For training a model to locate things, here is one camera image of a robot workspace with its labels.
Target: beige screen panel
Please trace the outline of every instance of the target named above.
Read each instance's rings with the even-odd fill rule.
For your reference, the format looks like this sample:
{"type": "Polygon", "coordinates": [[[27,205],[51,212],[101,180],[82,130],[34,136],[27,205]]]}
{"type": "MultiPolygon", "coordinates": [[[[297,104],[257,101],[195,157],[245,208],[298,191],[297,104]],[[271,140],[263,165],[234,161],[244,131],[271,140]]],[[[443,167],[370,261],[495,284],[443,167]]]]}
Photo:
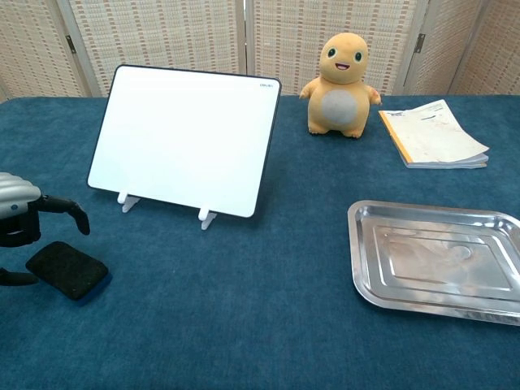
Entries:
{"type": "Polygon", "coordinates": [[[430,3],[434,15],[423,50],[414,55],[417,70],[407,80],[408,94],[446,94],[466,48],[479,12],[477,0],[430,3]]]}
{"type": "Polygon", "coordinates": [[[104,95],[122,63],[241,72],[244,16],[235,0],[71,0],[71,7],[104,95]]]}
{"type": "Polygon", "coordinates": [[[493,0],[461,78],[459,94],[520,94],[520,2],[493,0]]]}
{"type": "Polygon", "coordinates": [[[46,1],[0,2],[0,78],[13,98],[84,96],[46,1]]]}
{"type": "Polygon", "coordinates": [[[319,73],[319,55],[337,33],[361,35],[369,46],[364,81],[390,93],[409,39],[416,0],[254,0],[254,73],[278,77],[284,94],[299,94],[319,73]]]}

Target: paper booklet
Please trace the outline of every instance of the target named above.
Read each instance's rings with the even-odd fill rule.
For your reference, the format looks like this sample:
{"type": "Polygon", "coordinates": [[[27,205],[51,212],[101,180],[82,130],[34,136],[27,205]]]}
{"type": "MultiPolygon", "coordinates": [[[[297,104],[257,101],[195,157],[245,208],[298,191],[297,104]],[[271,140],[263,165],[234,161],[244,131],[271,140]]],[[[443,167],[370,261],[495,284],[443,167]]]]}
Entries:
{"type": "Polygon", "coordinates": [[[444,99],[413,110],[380,110],[379,115],[408,168],[487,166],[489,148],[461,128],[444,99]]]}

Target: stuffed animal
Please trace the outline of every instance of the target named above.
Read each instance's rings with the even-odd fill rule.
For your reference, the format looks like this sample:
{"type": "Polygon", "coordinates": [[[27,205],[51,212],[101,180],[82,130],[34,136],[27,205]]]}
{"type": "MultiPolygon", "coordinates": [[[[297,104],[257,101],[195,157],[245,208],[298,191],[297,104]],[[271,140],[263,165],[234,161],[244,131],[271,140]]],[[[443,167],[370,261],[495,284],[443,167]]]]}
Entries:
{"type": "Polygon", "coordinates": [[[336,130],[359,138],[365,130],[370,104],[381,104],[379,93],[363,84],[368,63],[366,42],[351,32],[332,37],[319,59],[319,76],[300,98],[309,98],[308,125],[312,134],[336,130]]]}

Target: plush toy mouth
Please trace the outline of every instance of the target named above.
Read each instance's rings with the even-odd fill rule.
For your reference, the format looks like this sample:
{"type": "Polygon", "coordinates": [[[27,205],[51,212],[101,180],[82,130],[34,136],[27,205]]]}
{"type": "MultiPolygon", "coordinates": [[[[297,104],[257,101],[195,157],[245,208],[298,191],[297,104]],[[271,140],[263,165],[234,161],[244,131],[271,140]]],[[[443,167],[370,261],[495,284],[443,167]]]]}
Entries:
{"type": "Polygon", "coordinates": [[[336,63],[336,67],[341,71],[346,71],[350,68],[350,65],[347,65],[346,63],[336,63]]]}

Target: tray rim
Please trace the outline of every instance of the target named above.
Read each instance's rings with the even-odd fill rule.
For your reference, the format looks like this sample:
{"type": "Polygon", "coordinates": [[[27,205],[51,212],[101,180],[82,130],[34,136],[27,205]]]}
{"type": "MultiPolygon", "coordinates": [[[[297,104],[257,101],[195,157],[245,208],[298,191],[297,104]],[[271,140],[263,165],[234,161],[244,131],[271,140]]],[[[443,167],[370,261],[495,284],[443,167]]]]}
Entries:
{"type": "Polygon", "coordinates": [[[362,253],[360,249],[360,242],[358,239],[358,220],[356,215],[358,211],[366,206],[382,206],[382,207],[394,207],[404,208],[409,210],[429,210],[429,211],[441,211],[445,213],[459,213],[467,215],[482,215],[482,216],[493,216],[507,219],[515,226],[520,229],[520,220],[513,216],[492,210],[477,210],[477,209],[466,209],[457,207],[447,206],[431,206],[431,205],[420,205],[413,203],[400,203],[392,201],[372,201],[372,200],[360,200],[354,202],[347,211],[347,222],[349,231],[349,244],[350,244],[350,257],[352,265],[352,277],[353,284],[357,289],[357,292],[371,304],[384,309],[393,310],[404,310],[413,311],[426,314],[437,314],[443,316],[457,317],[463,319],[473,319],[479,321],[503,323],[509,325],[520,326],[520,310],[517,313],[504,312],[501,310],[489,310],[489,309],[475,309],[471,307],[461,308],[454,305],[438,305],[430,302],[421,301],[389,301],[384,300],[375,295],[370,289],[368,289],[363,281],[363,269],[362,269],[362,253]]]}

